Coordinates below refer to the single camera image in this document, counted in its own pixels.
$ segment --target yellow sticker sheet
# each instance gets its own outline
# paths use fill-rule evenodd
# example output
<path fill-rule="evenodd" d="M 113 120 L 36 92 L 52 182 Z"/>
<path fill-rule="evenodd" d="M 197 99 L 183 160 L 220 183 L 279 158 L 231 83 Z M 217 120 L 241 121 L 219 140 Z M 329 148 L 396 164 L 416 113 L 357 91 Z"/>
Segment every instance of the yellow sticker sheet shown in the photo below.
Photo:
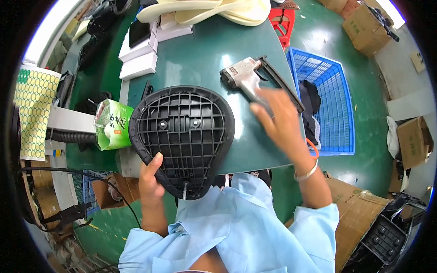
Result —
<path fill-rule="evenodd" d="M 20 108 L 20 159 L 45 160 L 45 134 L 60 77 L 51 70 L 20 67 L 14 96 L 15 105 Z"/>

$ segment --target red plastic stool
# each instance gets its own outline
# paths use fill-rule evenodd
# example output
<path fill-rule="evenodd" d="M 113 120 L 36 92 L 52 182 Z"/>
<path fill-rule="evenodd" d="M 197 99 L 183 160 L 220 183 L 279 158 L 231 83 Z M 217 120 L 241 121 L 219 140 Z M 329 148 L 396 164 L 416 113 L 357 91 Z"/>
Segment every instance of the red plastic stool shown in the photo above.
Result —
<path fill-rule="evenodd" d="M 278 36 L 278 38 L 282 49 L 285 51 L 285 49 L 290 46 L 291 32 L 293 31 L 293 26 L 295 24 L 295 10 L 272 8 L 270 9 L 268 18 L 273 26 L 273 29 L 278 30 L 282 35 Z"/>

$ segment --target wrist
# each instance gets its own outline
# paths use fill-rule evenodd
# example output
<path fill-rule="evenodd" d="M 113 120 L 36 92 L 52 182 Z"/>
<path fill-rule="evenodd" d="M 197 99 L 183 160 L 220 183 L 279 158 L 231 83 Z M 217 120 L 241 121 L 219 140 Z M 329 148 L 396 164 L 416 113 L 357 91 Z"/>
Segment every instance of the wrist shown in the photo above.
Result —
<path fill-rule="evenodd" d="M 141 195 L 140 203 L 141 207 L 157 207 L 162 203 L 162 197 Z"/>
<path fill-rule="evenodd" d="M 307 174 L 316 164 L 316 160 L 311 156 L 307 147 L 295 149 L 292 155 L 288 155 L 288 158 L 293 163 L 298 176 Z"/>

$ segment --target black seat cover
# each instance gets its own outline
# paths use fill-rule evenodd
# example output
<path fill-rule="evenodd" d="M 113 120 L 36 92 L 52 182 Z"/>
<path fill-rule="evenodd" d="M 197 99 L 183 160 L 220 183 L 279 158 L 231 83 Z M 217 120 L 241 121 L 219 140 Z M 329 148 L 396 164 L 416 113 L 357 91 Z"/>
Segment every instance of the black seat cover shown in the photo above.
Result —
<path fill-rule="evenodd" d="M 229 104 L 198 86 L 172 86 L 140 101 L 129 122 L 129 137 L 145 164 L 164 156 L 156 179 L 173 196 L 187 200 L 206 194 L 234 140 Z"/>

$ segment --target silver bangle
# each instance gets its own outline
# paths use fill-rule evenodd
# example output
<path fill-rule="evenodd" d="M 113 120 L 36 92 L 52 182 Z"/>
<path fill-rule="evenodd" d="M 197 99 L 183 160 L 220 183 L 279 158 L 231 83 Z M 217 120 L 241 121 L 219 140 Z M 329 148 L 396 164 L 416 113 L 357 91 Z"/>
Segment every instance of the silver bangle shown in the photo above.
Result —
<path fill-rule="evenodd" d="M 305 175 L 303 175 L 303 176 L 297 176 L 297 175 L 296 175 L 296 171 L 295 171 L 295 180 L 298 181 L 298 182 L 300 182 L 300 181 L 305 180 L 305 179 L 307 179 L 308 177 L 310 177 L 313 173 L 316 172 L 316 169 L 317 169 L 317 163 L 318 163 L 318 162 L 319 162 L 319 160 L 317 159 L 317 160 L 316 160 L 316 164 L 314 165 L 314 168 L 313 168 L 312 170 L 310 170 L 309 173 L 307 173 L 307 174 L 305 174 Z"/>

